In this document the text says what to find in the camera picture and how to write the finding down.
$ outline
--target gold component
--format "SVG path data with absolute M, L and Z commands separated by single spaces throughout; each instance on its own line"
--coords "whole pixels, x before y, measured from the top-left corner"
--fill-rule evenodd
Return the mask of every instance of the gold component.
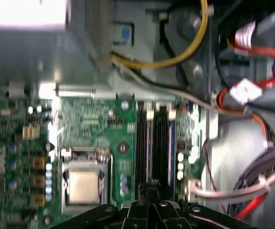
M 32 178 L 32 186 L 37 188 L 45 188 L 45 176 L 34 176 Z
M 44 207 L 45 205 L 45 195 L 37 194 L 32 197 L 32 205 L 35 207 Z
M 40 137 L 39 126 L 23 126 L 22 138 L 24 140 L 32 140 Z
M 32 159 L 33 169 L 45 169 L 45 158 L 39 156 Z

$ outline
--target blue capacitor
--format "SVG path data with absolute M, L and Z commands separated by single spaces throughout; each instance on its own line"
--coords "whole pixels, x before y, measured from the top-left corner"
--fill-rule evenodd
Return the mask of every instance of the blue capacitor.
M 17 145 L 15 143 L 11 143 L 9 146 L 9 152 L 14 154 L 17 151 Z
M 120 176 L 120 184 L 121 184 L 121 186 L 127 185 L 127 183 L 128 183 L 128 178 L 126 176 L 121 175 Z
M 128 193 L 129 193 L 129 189 L 128 189 L 127 186 L 122 186 L 122 187 L 120 188 L 120 195 L 121 195 L 122 197 L 126 196 Z
M 51 186 L 51 184 L 52 184 L 51 179 L 46 179 L 45 184 L 46 184 L 46 186 Z
M 47 194 L 46 193 L 46 195 L 45 195 L 45 200 L 47 201 L 47 202 L 50 202 L 51 201 L 51 194 Z
M 8 183 L 8 188 L 10 189 L 10 190 L 15 190 L 16 188 L 17 188 L 17 181 L 16 180 L 11 180 L 11 181 L 9 181 L 9 183 Z
M 46 194 L 51 194 L 51 186 L 46 186 L 45 192 Z
M 46 178 L 50 179 L 52 177 L 51 171 L 46 171 Z
M 17 162 L 16 162 L 16 161 L 11 161 L 11 162 L 9 163 L 9 168 L 10 168 L 10 170 L 12 170 L 12 171 L 16 170 L 16 169 L 17 169 Z

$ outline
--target white label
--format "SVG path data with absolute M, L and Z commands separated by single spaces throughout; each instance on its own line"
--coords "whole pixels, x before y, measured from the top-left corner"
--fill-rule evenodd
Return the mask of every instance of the white label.
M 60 29 L 67 8 L 67 0 L 0 0 L 0 28 Z
M 255 31 L 256 21 L 248 23 L 244 27 L 237 30 L 235 34 L 235 41 L 243 48 L 252 48 L 252 35 Z
M 254 101 L 262 96 L 262 88 L 244 78 L 237 85 L 233 86 L 229 94 L 240 104 L 244 105 L 247 102 Z

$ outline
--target capacitor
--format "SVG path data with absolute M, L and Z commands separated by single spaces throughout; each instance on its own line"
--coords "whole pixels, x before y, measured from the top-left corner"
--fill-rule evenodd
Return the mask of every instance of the capacitor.
M 39 105 L 37 105 L 36 111 L 37 111 L 37 113 L 50 112 L 51 107 L 43 107 L 39 104 Z
M 45 176 L 46 176 L 47 179 L 51 179 L 51 177 L 52 177 L 51 171 L 46 171 Z
M 17 180 L 11 180 L 11 181 L 9 181 L 9 183 L 8 183 L 8 187 L 9 187 L 9 189 L 10 190 L 15 190 L 16 188 L 17 188 Z
M 124 176 L 123 174 L 120 175 L 120 184 L 121 186 L 127 185 L 128 183 L 128 178 Z
M 46 170 L 47 171 L 51 171 L 52 170 L 52 164 L 51 163 L 47 163 L 46 164 Z
M 184 172 L 183 171 L 178 171 L 176 176 L 177 176 L 178 180 L 182 180 L 183 177 L 184 177 Z
M 129 193 L 129 189 L 128 189 L 127 186 L 122 186 L 122 187 L 120 188 L 120 195 L 121 195 L 122 197 L 124 197 L 124 196 L 127 195 L 128 193 Z
M 46 186 L 51 186 L 51 184 L 52 184 L 51 179 L 46 179 L 46 180 L 45 180 L 45 185 L 46 185 Z
M 28 114 L 31 115 L 33 113 L 33 107 L 29 106 L 28 109 L 27 109 L 27 112 L 28 112 Z
M 50 152 L 50 151 L 52 151 L 54 149 L 55 149 L 55 146 L 53 145 L 53 143 L 47 142 L 45 144 L 45 150 L 46 150 L 46 152 Z
M 9 152 L 14 154 L 17 151 L 17 145 L 15 143 L 11 143 L 9 146 Z
M 177 155 L 177 160 L 178 160 L 179 162 L 184 161 L 184 154 L 183 154 L 183 153 L 179 153 L 179 154 Z
M 46 194 L 45 195 L 45 200 L 46 200 L 46 202 L 50 202 L 51 201 L 51 194 Z
M 46 186 L 45 192 L 46 194 L 51 194 L 51 186 Z
M 16 169 L 17 169 L 17 162 L 16 162 L 15 160 L 11 161 L 11 162 L 9 163 L 9 168 L 10 168 L 10 170 L 12 170 L 12 171 L 16 170 Z
M 178 170 L 184 170 L 184 164 L 183 163 L 177 164 L 177 169 Z

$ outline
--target yellow wire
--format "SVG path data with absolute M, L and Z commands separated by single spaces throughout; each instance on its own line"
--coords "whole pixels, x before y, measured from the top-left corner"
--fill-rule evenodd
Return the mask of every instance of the yellow wire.
M 200 0 L 201 2 L 201 9 L 202 9 L 202 21 L 200 29 L 195 36 L 193 42 L 187 47 L 187 49 L 180 55 L 171 58 L 169 60 L 159 61 L 159 62 L 139 62 L 139 61 L 132 61 L 112 54 L 112 58 L 118 61 L 119 63 L 133 69 L 140 69 L 140 68 L 163 68 L 168 67 L 171 65 L 175 65 L 185 59 L 187 59 L 194 51 L 199 47 L 200 43 L 202 42 L 206 27 L 208 23 L 208 15 L 207 15 L 207 0 Z

